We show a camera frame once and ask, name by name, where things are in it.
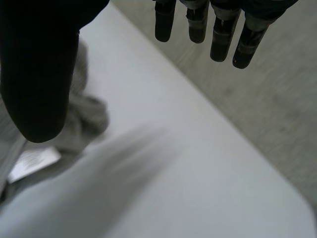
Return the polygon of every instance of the white surface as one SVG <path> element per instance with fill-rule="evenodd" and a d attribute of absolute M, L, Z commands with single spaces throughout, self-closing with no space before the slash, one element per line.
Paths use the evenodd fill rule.
<path fill-rule="evenodd" d="M 316 237 L 304 199 L 112 5 L 81 36 L 111 126 L 3 211 L 1 238 Z"/>

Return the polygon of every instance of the gray garment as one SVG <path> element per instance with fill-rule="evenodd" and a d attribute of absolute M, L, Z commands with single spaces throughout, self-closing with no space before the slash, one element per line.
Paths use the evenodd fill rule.
<path fill-rule="evenodd" d="M 7 176 L 23 150 L 54 146 L 62 154 L 61 160 L 64 160 L 64 157 L 75 158 L 91 141 L 106 130 L 109 120 L 104 103 L 83 93 L 87 80 L 87 47 L 80 41 L 64 128 L 56 138 L 41 144 L 27 142 L 13 124 L 0 97 L 0 194 L 5 187 Z M 43 172 L 35 173 L 29 178 L 10 184 L 5 188 L 6 199 L 12 198 L 18 190 L 21 191 L 29 185 L 43 180 L 47 170 L 51 170 L 47 174 L 47 177 L 50 177 L 55 174 L 53 170 L 56 170 L 58 174 L 64 170 L 64 167 L 68 168 L 66 165 L 68 161 L 65 160 L 59 162 L 57 167 L 50 166 Z"/>

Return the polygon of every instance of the gray carpet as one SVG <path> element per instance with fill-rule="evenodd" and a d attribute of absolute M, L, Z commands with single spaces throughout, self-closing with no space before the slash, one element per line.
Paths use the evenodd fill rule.
<path fill-rule="evenodd" d="M 209 58 L 215 20 L 211 7 L 206 39 L 195 45 L 188 38 L 186 8 L 180 2 L 168 43 L 160 43 L 154 37 L 153 1 L 112 2 L 317 211 L 317 1 L 300 0 L 271 25 L 245 70 L 231 64 L 243 15 L 227 60 L 216 63 Z"/>

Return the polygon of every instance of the gray fabric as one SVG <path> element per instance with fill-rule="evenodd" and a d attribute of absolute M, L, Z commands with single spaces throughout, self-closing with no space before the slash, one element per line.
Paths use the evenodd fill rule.
<path fill-rule="evenodd" d="M 44 178 L 57 175 L 67 169 L 70 165 L 69 162 L 77 158 L 77 155 L 91 141 L 106 130 L 108 117 L 104 103 L 84 95 L 88 80 L 87 66 L 87 47 L 83 42 L 80 42 L 65 126 L 61 133 L 51 141 L 42 144 L 27 142 L 11 121 L 0 98 L 0 192 L 3 190 L 6 178 L 23 149 L 55 146 L 62 154 L 61 161 L 57 165 L 50 166 L 41 172 L 9 185 L 5 189 L 7 201 L 18 191 L 22 191 Z"/>

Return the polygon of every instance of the white label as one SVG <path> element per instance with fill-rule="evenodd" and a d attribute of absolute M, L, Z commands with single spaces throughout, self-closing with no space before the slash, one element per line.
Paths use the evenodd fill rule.
<path fill-rule="evenodd" d="M 39 171 L 60 159 L 60 154 L 54 147 L 24 151 L 8 176 L 9 183 L 22 179 Z"/>

